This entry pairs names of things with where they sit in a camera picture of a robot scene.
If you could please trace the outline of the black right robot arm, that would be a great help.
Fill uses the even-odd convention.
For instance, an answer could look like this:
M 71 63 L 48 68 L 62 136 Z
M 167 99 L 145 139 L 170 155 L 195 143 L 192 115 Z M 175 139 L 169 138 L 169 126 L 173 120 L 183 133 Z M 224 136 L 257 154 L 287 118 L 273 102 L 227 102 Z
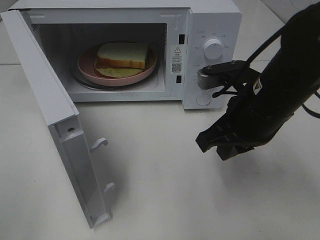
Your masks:
M 247 60 L 203 68 L 206 82 L 230 95 L 226 113 L 201 132 L 203 152 L 222 160 L 267 144 L 320 87 L 320 5 L 296 13 Z

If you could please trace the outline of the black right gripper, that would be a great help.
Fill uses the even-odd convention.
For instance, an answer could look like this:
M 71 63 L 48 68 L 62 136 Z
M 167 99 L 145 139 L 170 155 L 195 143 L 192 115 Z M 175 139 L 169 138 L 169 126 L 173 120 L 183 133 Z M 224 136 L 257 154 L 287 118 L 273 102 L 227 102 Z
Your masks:
M 226 161 L 262 146 L 273 138 L 273 132 L 262 129 L 263 119 L 251 106 L 231 109 L 208 129 L 200 132 L 195 141 L 202 152 L 217 147 L 219 157 Z

